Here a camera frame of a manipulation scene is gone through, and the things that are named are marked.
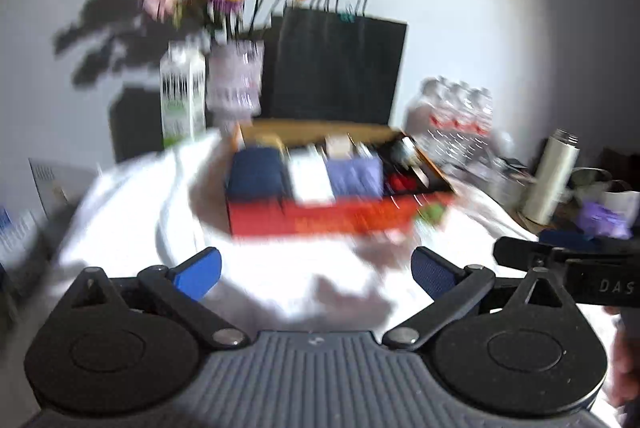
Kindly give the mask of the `person's right hand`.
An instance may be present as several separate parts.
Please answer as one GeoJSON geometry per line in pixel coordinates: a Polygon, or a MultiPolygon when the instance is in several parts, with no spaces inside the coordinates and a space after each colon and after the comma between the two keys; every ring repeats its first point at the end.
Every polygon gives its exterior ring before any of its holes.
{"type": "Polygon", "coordinates": [[[634,366],[632,345],[628,340],[626,326],[616,322],[616,334],[611,348],[611,385],[608,386],[608,402],[616,408],[636,400],[639,396],[639,378],[634,366]]]}

